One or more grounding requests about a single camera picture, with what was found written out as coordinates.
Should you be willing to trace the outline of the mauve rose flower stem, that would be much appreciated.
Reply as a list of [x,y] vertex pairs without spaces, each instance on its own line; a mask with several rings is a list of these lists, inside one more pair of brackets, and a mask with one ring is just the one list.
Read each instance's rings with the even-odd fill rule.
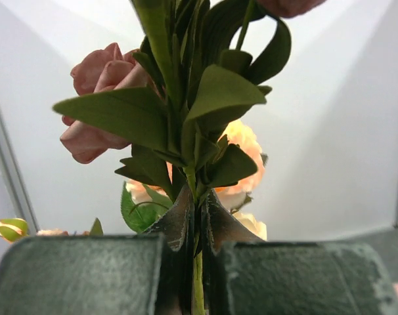
[[60,140],[86,164],[109,149],[132,148],[117,174],[159,186],[172,201],[188,187],[194,203],[192,311],[209,314],[204,295],[202,205],[228,124],[266,103],[266,81],[288,62],[285,19],[319,1],[134,1],[144,31],[139,49],[117,44],[72,69],[75,98],[53,109]]

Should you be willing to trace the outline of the peach peony flower stem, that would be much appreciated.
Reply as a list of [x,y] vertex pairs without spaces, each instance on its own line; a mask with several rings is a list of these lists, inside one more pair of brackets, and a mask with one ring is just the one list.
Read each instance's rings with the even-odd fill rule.
[[[69,233],[61,229],[39,230],[35,236],[103,236],[104,232],[98,218],[95,219],[92,227],[82,233]],[[17,242],[22,238],[30,236],[28,223],[21,218],[1,219],[0,237],[9,243]]]

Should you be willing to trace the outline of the pink peony bud stem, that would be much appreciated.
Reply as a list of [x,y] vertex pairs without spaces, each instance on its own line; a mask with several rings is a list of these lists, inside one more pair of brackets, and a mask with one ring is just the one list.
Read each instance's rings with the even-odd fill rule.
[[[239,119],[228,124],[220,144],[225,149],[210,165],[211,186],[218,200],[235,219],[262,240],[267,239],[267,226],[241,208],[252,201],[251,193],[265,172],[265,158],[252,129]],[[124,184],[121,214],[132,231],[144,232],[173,205],[163,188],[146,185],[134,179]]]

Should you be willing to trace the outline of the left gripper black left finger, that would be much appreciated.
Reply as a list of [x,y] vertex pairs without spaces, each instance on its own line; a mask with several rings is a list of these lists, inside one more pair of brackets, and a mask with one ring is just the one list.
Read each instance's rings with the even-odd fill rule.
[[188,187],[145,233],[34,236],[0,262],[0,314],[190,314]]

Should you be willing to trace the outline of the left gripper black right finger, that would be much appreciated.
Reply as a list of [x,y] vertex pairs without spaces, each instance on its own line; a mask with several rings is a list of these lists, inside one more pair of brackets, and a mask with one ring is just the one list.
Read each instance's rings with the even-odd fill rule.
[[369,244],[263,241],[214,192],[202,205],[202,252],[211,314],[398,314],[397,293]]

